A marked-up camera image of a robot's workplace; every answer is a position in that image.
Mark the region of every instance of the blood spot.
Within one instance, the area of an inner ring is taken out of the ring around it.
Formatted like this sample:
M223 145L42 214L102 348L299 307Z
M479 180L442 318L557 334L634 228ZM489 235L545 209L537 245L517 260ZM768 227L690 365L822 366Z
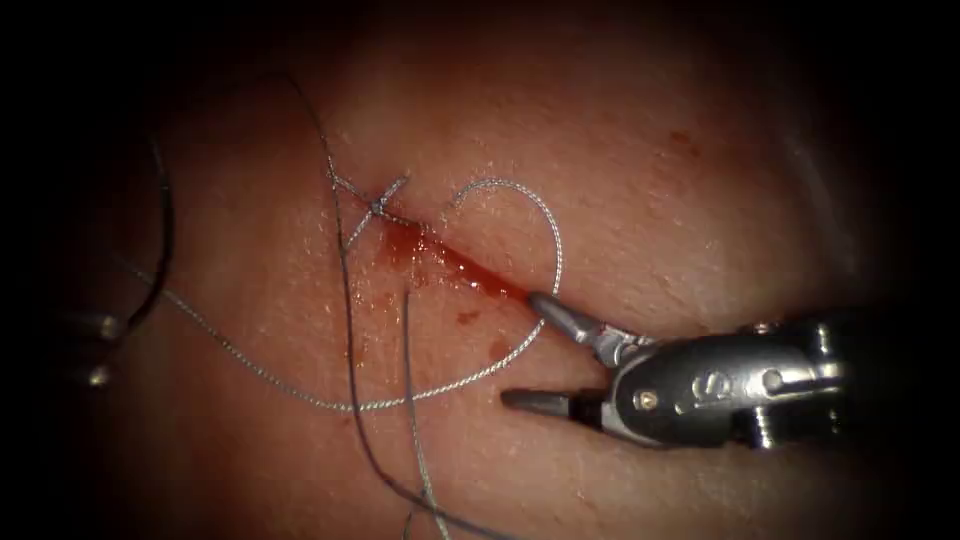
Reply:
M457 314L457 324L466 326L479 318L479 311L466 311L464 313Z
M498 337L490 344L489 356L490 360L496 362L502 360L505 356L510 354L510 344L507 343L507 340L503 339L503 336Z
M670 140L679 144L690 144L690 134L686 131L671 131Z

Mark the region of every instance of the skin surface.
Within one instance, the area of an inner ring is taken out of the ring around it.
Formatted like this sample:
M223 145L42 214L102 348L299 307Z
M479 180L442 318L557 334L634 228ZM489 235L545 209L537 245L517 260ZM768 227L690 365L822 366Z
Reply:
M371 199L408 175L390 210L525 290L552 284L546 221L508 189L449 208L473 180L538 194L563 241L560 297L637 332L727 331L869 299L882 257L870 194L824 151L815 104L776 63L656 18L588 15L452 19L442 30L373 17L348 45L298 34L232 63L214 55L219 68L186 94L192 105L159 130L177 210L169 288L285 382L349 400L327 156L293 88L254 79L284 70L323 119L339 174ZM91 234L150 269L149 160L116 169L140 180L118 182ZM341 193L349 234L365 207ZM348 260L361 401L403 394L410 276L390 259L388 229L374 219ZM145 290L116 268L96 275L118 310ZM517 302L454 284L412 289L417 391L499 360L535 323ZM140 537L401 534L410 505L376 478L353 419L282 394L169 302L116 360L102 452ZM510 387L603 384L589 353L548 329L507 369L419 401L439 504L524 538L844 536L884 505L879 465L862 456L642 450L498 399ZM384 469L419 491L406 408L364 419ZM412 538L439 538L431 516L414 516Z

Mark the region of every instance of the blood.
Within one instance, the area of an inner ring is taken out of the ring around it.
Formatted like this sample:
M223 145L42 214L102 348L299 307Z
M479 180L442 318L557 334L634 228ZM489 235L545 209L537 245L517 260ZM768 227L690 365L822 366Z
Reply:
M498 362L503 360L509 353L510 344L508 344L507 340L503 339L501 336L490 344L490 349L487 351L487 356L490 357L491 361Z
M455 289L471 289L491 298L526 301L526 291L443 245L425 227L389 220L382 223L384 238L379 262L407 273L412 286L447 285Z
M480 318L479 311L466 311L464 313L457 314L457 324L466 326L478 318Z

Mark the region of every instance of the braided suture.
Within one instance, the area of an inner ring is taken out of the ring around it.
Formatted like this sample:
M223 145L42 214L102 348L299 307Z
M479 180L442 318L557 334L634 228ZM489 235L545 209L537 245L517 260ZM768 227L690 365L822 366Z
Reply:
M476 525L458 516L449 514L448 512L442 510L437 506L436 500L433 496L430 478L427 472L426 461L424 458L423 448L420 443L420 438L417 430L416 411L415 411L414 402L421 399L435 397L435 396L456 390L458 388L462 388L468 384L474 383L484 377L490 376L496 373L497 371L507 367L518 356L520 356L520 354L524 350L526 350L533 343L533 341L539 335L540 331L543 329L545 321L543 319L540 319L534 325L533 329L527 334L527 336L520 342L520 344L517 345L513 350L511 350L506 356L504 356L499 361L475 373L472 373L461 379L458 379L456 381L443 384L441 386L437 386L435 388L424 390L418 393L414 393L412 388L411 375L410 375L411 360L409 357L409 348L408 348L409 335L407 331L408 325L409 325L409 320L408 320L409 292L405 291L404 299L403 299L405 393L403 396L391 398L391 399L374 400L374 401L368 401L363 403L359 402L357 400L356 381L354 377L354 364L353 364L354 360L353 360L353 347L352 347L352 343L353 343L352 306L350 302L350 297L351 297L350 284L349 284L349 276L348 276L345 257L346 257L348 248L359 238L360 234L363 232L366 225L370 221L372 221L372 219L375 217L387 219L402 225L413 225L412 222L389 213L385 208L389 198L392 195L394 195L408 181L408 178L405 176L397 178L393 182L393 184L391 184L391 186L386 190L386 192L384 192L383 195L381 195L380 197L377 197L376 199L373 199L372 201L368 201L368 199L356 186L354 186L351 182L344 179L342 176L340 176L336 172L333 154L330 151L327 139L323 134L322 125L320 124L319 118L316 116L315 111L310 106L299 84L297 84L297 82L288 74L281 74L279 76L280 78L285 80L287 83L289 83L298 94L307 113L310 115L310 118L313 121L313 124L320 137L321 146L323 147L323 150L326 152L326 155L327 155L326 175L331 181L331 187L333 189L333 196L334 196L334 202L335 202L335 208L336 208L337 238L338 238L338 245L340 246L340 249L339 249L340 266L342 270L342 278L344 283L344 296L345 296L345 304L346 304L345 307L347 310L347 331L348 331L348 343L349 343L348 351L347 351L347 361L348 361L348 372L350 375L349 383L350 383L350 391L351 391L351 401L336 402L336 401L327 401L327 400L320 399L312 395L308 391L302 390L287 382L284 382L282 379L280 379L278 376L270 372L268 369L251 360L246 354L244 354L240 349L238 349L233 344L233 342L231 342L226 336L224 336L216 328L214 328L214 326L209 321L207 321L207 319L203 317L196 309L194 309L185 299L183 299L173 291L163 287L164 285L163 280L165 280L166 278L166 266L161 265L160 270L162 270L162 272L158 272L157 275L151 276L150 274L147 274L146 272L140 270L139 268L137 268L136 266L134 266L133 264L131 264L130 262L124 260L119 256L115 256L116 262L119 263L127 271L132 273L134 276L136 276L138 279L140 279L141 281L149 285L151 287L151 291L157 291L155 294L152 293L154 297L159 297L162 295L164 298L169 300L177 309L179 309L181 312L186 314L191 320L193 320L193 322L198 327L200 327L204 332L209 334L220 345L220 347L224 349L232 358L237 360L243 367L250 370L257 377L273 385L274 387L279 389L281 392L291 397L294 397L298 400L306 402L313 407L353 414L356 425L357 425L357 432L362 442L364 453L366 454L371 467L380 477L381 481L383 481L383 483L387 487L389 487L391 490L393 490L398 496L410 501L414 505L415 509L422 509L431 513L435 518L437 527L439 528L440 533L443 536L444 540L450 539L450 533L446 527L447 522L465 531L479 534L481 536L485 536L488 538L512 539L513 537L510 535L497 532L487 527ZM155 154L159 155L159 150L156 147L155 147ZM164 177L164 181L166 181L166 171L162 170L162 174ZM471 191L480 189L480 188L490 188L490 187L503 187L503 188L508 188L508 189L517 191L518 193L530 199L537 206L537 208L543 213L547 221L547 224L549 225L550 230L553 234L553 240L554 240L555 249L556 249L556 268L554 271L553 286L551 288L551 293L554 296L556 296L560 288L560 276L563 270L563 249L562 249L562 244L560 240L560 231L557 226L556 220L553 217L552 212L538 195L532 192L529 188L509 180L504 180L501 178L486 178L486 179L481 179L481 180L472 182L464 186L460 191L458 191L454 195L450 204L453 207L457 207L461 204L461 202L466 197L466 195L469 194ZM337 192L338 188L345 189L346 191L351 193L353 196L358 197L369 204L369 209L367 213L364 215L364 217L361 219L360 223L357 225L353 233L347 239L344 239L344 231L342 227L341 211L340 211L340 199ZM168 197L166 201L169 202L169 186L168 185L166 189L168 190L166 192L166 196ZM172 216L172 203L169 206L170 206L170 215ZM164 252L164 257L166 261L169 261L169 254L166 251ZM404 488L396 480L394 480L393 477L388 475L386 472L384 472L380 468L380 465L375 459L372 449L370 448L369 442L367 441L366 432L363 428L363 421L360 416L360 413L364 411L387 409L390 407L396 407L396 406L402 405L404 403L407 403L409 407L411 430L413 432L413 440L414 440L414 450L417 457L417 464L418 464L420 476L423 481L423 487L420 490L419 496L416 493L411 492L406 488ZM406 535L409 533L410 517L412 517L412 512L413 510L411 510L411 514L410 516L408 516L407 521L404 525L403 537L406 537Z

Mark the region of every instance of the metal forceps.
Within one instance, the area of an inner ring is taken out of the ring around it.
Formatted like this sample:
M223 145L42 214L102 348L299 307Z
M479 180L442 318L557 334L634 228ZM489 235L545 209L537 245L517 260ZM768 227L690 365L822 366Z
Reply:
M612 373L607 389L510 389L508 408L653 448L768 449L844 429L851 364L872 332L840 312L658 342L532 293L530 306Z

